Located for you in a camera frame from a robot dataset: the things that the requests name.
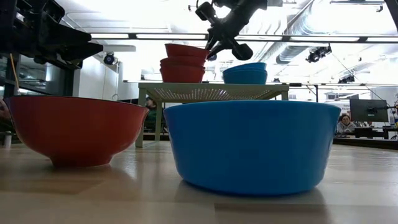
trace table surface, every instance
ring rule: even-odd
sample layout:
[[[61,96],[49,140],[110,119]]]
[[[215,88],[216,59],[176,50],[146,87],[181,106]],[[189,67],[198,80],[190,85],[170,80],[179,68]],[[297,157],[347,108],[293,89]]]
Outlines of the table surface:
[[[398,153],[333,146],[313,191],[231,197],[186,184],[169,142],[131,147],[111,166],[55,170],[23,145],[0,149],[0,223],[347,223],[398,222]]]
[[[288,91],[288,85],[231,85],[205,83],[140,83],[157,101],[191,103],[221,100],[268,100]]]

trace stacked blue bowls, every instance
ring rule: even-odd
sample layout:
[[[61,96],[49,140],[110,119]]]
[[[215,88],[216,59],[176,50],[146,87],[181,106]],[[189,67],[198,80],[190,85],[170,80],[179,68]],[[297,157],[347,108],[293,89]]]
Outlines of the stacked blue bowls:
[[[243,195],[311,190],[322,180],[341,109],[323,103],[243,100],[167,108],[178,173]]]
[[[235,66],[223,72],[225,84],[263,85],[267,75],[266,64],[262,62]]]

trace bowl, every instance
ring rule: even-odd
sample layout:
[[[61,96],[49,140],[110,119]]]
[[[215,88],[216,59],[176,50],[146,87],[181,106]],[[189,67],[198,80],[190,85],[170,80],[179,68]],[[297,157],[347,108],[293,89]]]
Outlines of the bowl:
[[[188,65],[164,65],[160,69],[160,73],[165,83],[201,83],[205,68]]]
[[[225,84],[264,85],[267,75],[265,70],[235,70],[223,73],[223,79]]]
[[[160,65],[188,65],[199,66],[205,65],[206,60],[200,57],[168,57],[160,61]]]
[[[267,67],[266,63],[256,62],[256,63],[247,63],[244,65],[238,65],[229,69],[226,69],[223,73],[229,73],[235,70],[265,70]]]
[[[320,183],[340,111],[321,103],[244,100],[164,113],[184,180],[216,192],[284,195]]]
[[[5,99],[19,139],[56,167],[108,164],[138,137],[149,110],[114,101],[62,96]]]
[[[206,60],[210,51],[198,47],[181,44],[166,44],[166,52],[169,57],[192,56]]]

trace camera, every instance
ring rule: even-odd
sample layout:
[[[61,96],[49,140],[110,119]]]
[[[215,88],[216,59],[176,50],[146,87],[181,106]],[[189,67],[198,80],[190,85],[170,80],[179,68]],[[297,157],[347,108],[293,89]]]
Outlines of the camera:
[[[330,44],[327,47],[317,47],[310,50],[310,55],[305,59],[309,63],[318,62],[321,58],[326,57],[326,55],[331,53]]]
[[[104,63],[106,65],[116,65],[118,61],[118,58],[114,56],[114,52],[107,52],[104,57]]]
[[[347,77],[340,78],[338,84],[348,84],[355,82],[355,77],[353,75],[348,75]]]

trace stacked red bowls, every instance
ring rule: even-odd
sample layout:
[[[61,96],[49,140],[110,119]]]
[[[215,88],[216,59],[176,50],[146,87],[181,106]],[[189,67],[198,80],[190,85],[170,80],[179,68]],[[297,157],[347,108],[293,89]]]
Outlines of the stacked red bowls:
[[[180,44],[166,44],[167,58],[160,61],[166,83],[201,83],[208,50]]]

